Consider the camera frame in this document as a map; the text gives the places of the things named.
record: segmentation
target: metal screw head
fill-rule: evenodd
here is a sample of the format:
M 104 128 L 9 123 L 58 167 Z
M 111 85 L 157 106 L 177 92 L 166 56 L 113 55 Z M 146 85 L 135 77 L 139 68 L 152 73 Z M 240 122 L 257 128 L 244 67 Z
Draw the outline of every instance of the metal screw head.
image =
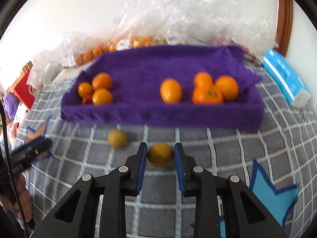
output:
M 231 176 L 230 180 L 233 181 L 233 182 L 239 182 L 240 178 L 238 176 Z
M 90 174 L 85 174 L 82 176 L 82 180 L 83 181 L 89 181 L 91 179 L 91 175 Z
M 120 166 L 119 167 L 119 172 L 121 172 L 121 173 L 125 173 L 126 171 L 128 171 L 128 167 L 126 167 L 126 166 Z
M 201 173 L 201 172 L 203 171 L 203 168 L 200 167 L 200 166 L 195 166 L 195 167 L 194 167 L 194 171 L 195 171 L 196 173 Z

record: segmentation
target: white wall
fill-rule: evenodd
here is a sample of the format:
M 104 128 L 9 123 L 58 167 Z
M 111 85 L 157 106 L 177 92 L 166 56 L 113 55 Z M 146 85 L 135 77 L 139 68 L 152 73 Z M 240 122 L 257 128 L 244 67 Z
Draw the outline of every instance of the white wall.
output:
M 317 31 L 295 1 L 293 5 L 293 27 L 286 59 L 310 89 L 311 104 L 317 112 Z
M 43 48 L 52 46 L 64 31 L 105 33 L 127 0 L 28 0 L 0 40 L 0 82 L 8 88 L 21 65 Z M 278 0 L 240 0 L 243 20 L 260 15 L 276 19 Z

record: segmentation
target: clear plastic wrap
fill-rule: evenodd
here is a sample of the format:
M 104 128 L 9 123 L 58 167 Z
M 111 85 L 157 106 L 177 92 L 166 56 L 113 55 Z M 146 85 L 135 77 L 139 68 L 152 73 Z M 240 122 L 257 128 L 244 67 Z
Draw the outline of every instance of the clear plastic wrap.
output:
M 240 45 L 253 57 L 275 43 L 275 22 L 263 16 L 241 21 L 238 0 L 129 0 L 108 38 L 79 32 L 61 35 L 54 50 L 34 56 L 28 84 L 40 89 L 63 68 L 81 66 L 105 52 L 155 45 Z
M 82 64 L 100 56 L 103 45 L 99 39 L 80 32 L 66 32 L 58 37 L 61 40 L 53 50 L 43 50 L 33 59 L 27 84 L 37 90 L 54 80 L 64 69 Z
M 157 44 L 238 44 L 262 55 L 275 43 L 272 16 L 241 21 L 238 0 L 129 0 L 117 19 L 109 50 L 145 46 L 142 38 Z

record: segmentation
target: brown star decoration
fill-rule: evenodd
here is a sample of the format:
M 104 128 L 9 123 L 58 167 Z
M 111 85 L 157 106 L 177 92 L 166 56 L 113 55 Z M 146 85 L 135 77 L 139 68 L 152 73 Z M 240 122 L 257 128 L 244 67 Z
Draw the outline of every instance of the brown star decoration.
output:
M 45 132 L 46 132 L 46 126 L 47 126 L 47 121 L 42 123 L 37 130 L 32 129 L 31 127 L 28 127 L 27 128 L 28 129 L 27 138 L 25 140 L 25 144 L 36 139 L 37 137 L 44 136 Z M 47 155 L 48 155 L 47 152 L 44 151 L 44 152 L 40 153 L 36 158 L 41 159 Z

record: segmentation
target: person's hand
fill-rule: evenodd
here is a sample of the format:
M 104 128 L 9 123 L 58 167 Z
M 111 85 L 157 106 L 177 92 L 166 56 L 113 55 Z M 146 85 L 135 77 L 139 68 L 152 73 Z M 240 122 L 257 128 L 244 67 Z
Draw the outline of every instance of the person's hand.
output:
M 29 219 L 32 218 L 32 203 L 30 200 L 30 193 L 25 188 L 25 179 L 22 174 L 19 174 L 19 180 L 15 185 L 19 193 L 19 198 L 20 198 L 25 219 L 26 221 L 28 221 Z M 17 211 L 18 218 L 22 220 L 22 215 L 21 215 L 17 201 L 14 202 L 12 205 L 12 203 L 10 202 L 8 198 L 6 198 L 3 195 L 0 195 L 0 202 L 6 210 L 12 211 L 13 209 L 15 209 Z
M 11 147 L 14 148 L 15 146 L 15 140 L 16 140 L 16 134 L 17 134 L 17 128 L 19 127 L 19 123 L 15 122 L 12 124 L 9 133 L 8 133 L 8 139 L 11 144 Z

